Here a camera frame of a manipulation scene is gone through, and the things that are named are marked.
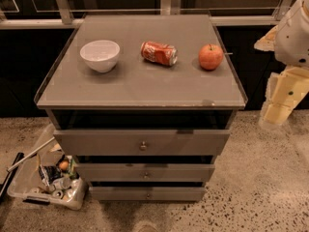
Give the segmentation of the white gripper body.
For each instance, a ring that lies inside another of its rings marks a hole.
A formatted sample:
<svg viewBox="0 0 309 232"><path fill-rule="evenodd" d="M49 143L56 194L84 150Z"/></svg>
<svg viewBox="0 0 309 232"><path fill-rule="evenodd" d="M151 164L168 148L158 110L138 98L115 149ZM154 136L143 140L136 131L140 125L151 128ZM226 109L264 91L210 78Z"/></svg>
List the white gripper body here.
<svg viewBox="0 0 309 232"><path fill-rule="evenodd" d="M305 3L296 3L278 24L275 58L286 65L309 65L309 15Z"/></svg>

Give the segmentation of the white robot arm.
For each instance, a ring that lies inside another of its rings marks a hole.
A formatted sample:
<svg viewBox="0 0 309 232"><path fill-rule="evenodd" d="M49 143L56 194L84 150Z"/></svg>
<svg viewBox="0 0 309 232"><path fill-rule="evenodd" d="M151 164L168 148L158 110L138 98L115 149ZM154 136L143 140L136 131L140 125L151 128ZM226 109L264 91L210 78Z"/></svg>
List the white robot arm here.
<svg viewBox="0 0 309 232"><path fill-rule="evenodd" d="M254 48L273 51L275 59L285 65L281 73L270 74L260 113L260 127L274 130L309 93L309 0L296 0Z"/></svg>

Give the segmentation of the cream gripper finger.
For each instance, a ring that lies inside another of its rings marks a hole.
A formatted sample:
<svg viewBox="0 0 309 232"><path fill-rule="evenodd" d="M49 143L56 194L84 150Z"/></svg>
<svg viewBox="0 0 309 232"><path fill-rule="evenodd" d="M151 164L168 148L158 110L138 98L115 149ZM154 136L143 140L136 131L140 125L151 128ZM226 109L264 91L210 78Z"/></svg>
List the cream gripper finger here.
<svg viewBox="0 0 309 232"><path fill-rule="evenodd" d="M265 130L282 126L293 110L309 93L309 69L287 66L281 73L273 72L266 89L259 125Z"/></svg>
<svg viewBox="0 0 309 232"><path fill-rule="evenodd" d="M254 48L261 51L273 51L278 26L272 27L264 36L254 43Z"/></svg>

